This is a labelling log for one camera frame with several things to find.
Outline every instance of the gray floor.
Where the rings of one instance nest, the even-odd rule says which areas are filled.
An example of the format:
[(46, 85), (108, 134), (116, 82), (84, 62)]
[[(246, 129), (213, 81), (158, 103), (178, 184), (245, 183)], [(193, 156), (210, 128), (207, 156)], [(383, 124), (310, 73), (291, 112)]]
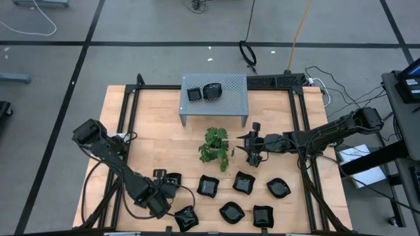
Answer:
[[(406, 43), (420, 43), (418, 0), (387, 1)], [(255, 4), (249, 41), (292, 42), (305, 0), (264, 0)], [(0, 26), (0, 41), (84, 41), (98, 0), (71, 0), (70, 8), (43, 8), (56, 22), (50, 37), (20, 35)], [(106, 0), (93, 41), (239, 41), (246, 36), (252, 0), (214, 0), (205, 14), (189, 12), (181, 0)], [(0, 2), (0, 21), (19, 30), (52, 28), (35, 10)], [(302, 28), (305, 43), (398, 43), (379, 0), (315, 0)], [(261, 75), (282, 73), (290, 48), (253, 47)], [(0, 100), (12, 102), (14, 115), (0, 136), (0, 235), (14, 232), (51, 131), (68, 88), (81, 47), (0, 46), (0, 71), (30, 73), (31, 84), (0, 82)], [(420, 49), (411, 49), (414, 59)], [(319, 66), (334, 74), (353, 97), (379, 86), (381, 74), (408, 65), (401, 49), (297, 48), (292, 71)], [(133, 83), (141, 73), (148, 84), (180, 84), (183, 73), (246, 73), (237, 47), (89, 47), (70, 101), (45, 179), (26, 233), (69, 229), (79, 200), (87, 159), (71, 141), (72, 130), (88, 118), (98, 119), (108, 85)], [(315, 69), (311, 76), (340, 89)], [(345, 105), (331, 91), (327, 114)], [(382, 116), (390, 112), (387, 97), (372, 101)], [(332, 115), (348, 113), (349, 107)], [(393, 133), (387, 121), (382, 134)], [(355, 135), (348, 145), (379, 146), (375, 136)], [(389, 226), (387, 199), (368, 189), (355, 189), (343, 180), (354, 229), (378, 235), (416, 235), (411, 213), (404, 211), (407, 228)], [(374, 187), (389, 193), (384, 183)], [(404, 191), (398, 188), (401, 201)]]

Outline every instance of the wheel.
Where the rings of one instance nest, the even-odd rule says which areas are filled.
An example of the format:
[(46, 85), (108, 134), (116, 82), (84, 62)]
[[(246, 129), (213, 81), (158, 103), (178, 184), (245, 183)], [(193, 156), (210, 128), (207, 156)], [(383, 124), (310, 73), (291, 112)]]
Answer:
[(388, 224), (398, 227), (395, 216), (388, 219)]
[(13, 115), (13, 110), (9, 108), (9, 110), (6, 112), (7, 116)]

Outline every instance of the wooden tabletop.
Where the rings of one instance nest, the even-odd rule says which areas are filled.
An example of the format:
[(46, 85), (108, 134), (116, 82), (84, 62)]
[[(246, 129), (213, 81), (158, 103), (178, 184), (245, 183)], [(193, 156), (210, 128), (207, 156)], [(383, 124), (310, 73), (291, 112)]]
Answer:
[[(106, 93), (100, 121), (108, 130), (108, 134), (116, 131), (124, 86), (109, 86)], [(261, 229), (253, 226), (252, 209), (254, 205), (268, 205), (274, 208), (274, 227), (269, 233), (310, 233), (308, 213), (301, 172), (297, 168), (296, 154), (271, 153), (267, 162), (258, 168), (251, 167), (246, 160), (244, 151), (235, 149), (235, 155), (230, 157), (228, 170), (222, 173), (220, 163), (213, 161), (202, 163), (199, 160), (198, 147), (204, 143), (204, 134), (209, 127), (222, 127), (228, 131), (229, 146), (242, 145), (238, 136), (247, 134), (252, 122), (261, 123), (260, 136), (293, 130), (293, 120), (289, 96), (286, 91), (249, 91), (249, 118), (246, 127), (242, 128), (240, 117), (188, 117), (183, 127), (179, 118), (179, 90), (141, 90), (138, 101), (134, 131), (138, 138), (131, 143), (128, 165), (144, 176), (152, 177), (156, 168), (165, 168), (168, 172), (182, 174), (182, 184), (189, 187), (196, 197), (194, 211), (199, 218), (199, 225), (190, 231), (258, 233)], [(318, 127), (327, 123), (322, 93), (319, 88), (304, 88), (304, 97), (310, 127)], [(300, 127), (303, 127), (299, 99), (295, 97)], [(335, 158), (334, 151), (327, 148), (324, 155)], [(352, 228), (348, 214), (347, 203), (337, 165), (326, 159), (318, 158), (324, 199), (332, 211), (348, 228)], [(87, 173), (95, 165), (89, 161)], [(232, 189), (235, 175), (238, 171), (250, 174), (256, 178), (253, 192), (246, 195)], [(214, 199), (199, 195), (196, 190), (201, 175), (215, 177), (220, 180), (217, 195)], [(87, 217), (97, 206), (104, 194), (104, 186), (108, 175), (108, 167), (100, 165), (92, 174), (86, 192), (85, 216)], [(277, 199), (268, 191), (266, 183), (273, 178), (281, 178), (291, 188), (291, 194), (284, 199)], [(225, 203), (233, 201), (241, 206), (245, 217), (237, 224), (231, 225), (223, 220), (219, 213)], [(319, 207), (314, 202), (317, 228), (321, 229)], [(135, 206), (128, 199), (129, 207), (139, 216), (148, 216), (149, 210)], [(107, 225), (110, 222), (114, 200), (108, 205)], [(177, 191), (172, 204), (172, 213), (192, 204), (192, 196), (184, 189)], [(73, 225), (81, 224), (81, 204), (77, 207)], [(130, 217), (121, 207), (117, 230), (120, 231), (165, 231), (166, 226), (172, 226), (179, 231), (175, 219), (164, 216), (157, 220), (136, 220)]]

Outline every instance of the potted plant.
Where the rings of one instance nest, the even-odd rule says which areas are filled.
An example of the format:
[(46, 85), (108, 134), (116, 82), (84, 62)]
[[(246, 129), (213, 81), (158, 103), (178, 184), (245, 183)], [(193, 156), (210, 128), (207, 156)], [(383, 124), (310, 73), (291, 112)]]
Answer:
[(220, 171), (225, 172), (229, 166), (227, 154), (229, 142), (226, 140), (227, 138), (228, 133), (224, 128), (208, 128), (205, 133), (205, 144), (198, 148), (198, 151), (201, 153), (199, 159), (203, 163), (207, 163), (220, 158), (222, 161), (220, 163)]

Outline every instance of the perforated metal shelf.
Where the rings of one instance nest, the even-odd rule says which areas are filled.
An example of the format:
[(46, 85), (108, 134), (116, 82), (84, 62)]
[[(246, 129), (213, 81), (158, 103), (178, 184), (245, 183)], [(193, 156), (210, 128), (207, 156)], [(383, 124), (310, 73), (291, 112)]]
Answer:
[[(222, 85), (222, 96), (214, 100), (201, 99), (190, 102), (187, 90), (200, 88), (209, 83)], [(185, 125), (186, 115), (241, 116), (246, 123), (248, 116), (248, 89), (245, 74), (184, 74), (182, 76), (179, 115)]]

